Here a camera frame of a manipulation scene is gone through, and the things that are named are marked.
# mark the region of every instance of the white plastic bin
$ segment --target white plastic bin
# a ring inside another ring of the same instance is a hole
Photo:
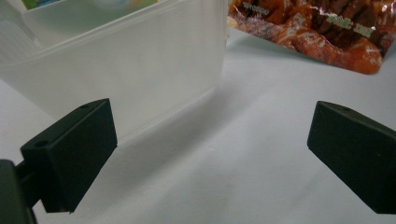
[[[56,119],[109,98],[119,138],[216,85],[226,1],[162,0],[134,12],[94,1],[3,7],[0,78]]]

